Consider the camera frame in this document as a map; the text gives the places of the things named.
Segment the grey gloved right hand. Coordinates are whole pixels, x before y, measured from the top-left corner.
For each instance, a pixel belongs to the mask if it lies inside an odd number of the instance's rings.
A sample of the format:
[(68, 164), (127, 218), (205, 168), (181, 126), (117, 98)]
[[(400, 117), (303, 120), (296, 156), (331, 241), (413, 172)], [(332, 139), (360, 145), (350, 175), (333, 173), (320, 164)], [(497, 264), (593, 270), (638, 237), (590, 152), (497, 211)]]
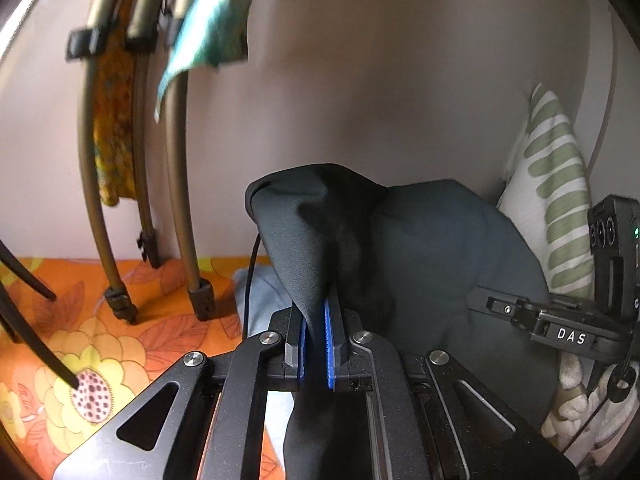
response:
[(574, 354), (562, 352), (559, 388), (552, 409), (541, 426), (541, 434), (575, 465), (601, 467), (611, 456), (639, 409), (639, 387), (634, 386), (625, 400), (607, 400), (600, 412), (587, 422), (608, 394), (608, 380), (614, 365), (599, 376), (588, 392), (584, 384), (582, 361)]

